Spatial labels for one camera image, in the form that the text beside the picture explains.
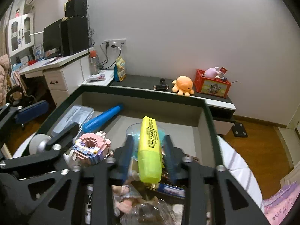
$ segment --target black speaker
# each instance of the black speaker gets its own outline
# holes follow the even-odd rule
[[[62,21],[61,53],[63,56],[73,55],[89,48],[88,19],[73,17]]]
[[[66,3],[66,17],[86,17],[86,0],[71,0]]]

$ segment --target pink jacket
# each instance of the pink jacket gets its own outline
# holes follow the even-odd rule
[[[5,54],[0,57],[0,106],[5,105],[6,101],[6,74],[9,69],[9,59],[8,55]]]

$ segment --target computer monitor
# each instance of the computer monitor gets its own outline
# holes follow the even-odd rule
[[[61,51],[61,29],[60,29],[60,23],[62,22],[62,19],[54,22],[53,24],[50,24],[46,28],[44,28],[43,33],[43,47],[44,52],[47,52],[52,49],[57,49],[57,52],[55,54],[49,55],[47,58],[53,58],[60,55]]]

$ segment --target red toy crate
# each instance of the red toy crate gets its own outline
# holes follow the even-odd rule
[[[223,82],[221,80],[204,77],[202,76],[204,72],[204,70],[197,69],[196,78],[194,81],[196,91],[198,93],[226,98],[231,83],[229,83],[228,80]]]

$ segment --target power outlet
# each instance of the power outlet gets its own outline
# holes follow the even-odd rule
[[[109,46],[115,44],[117,47],[121,46],[125,46],[126,45],[126,39],[117,39],[117,40],[104,40],[104,42],[108,41],[109,42]]]

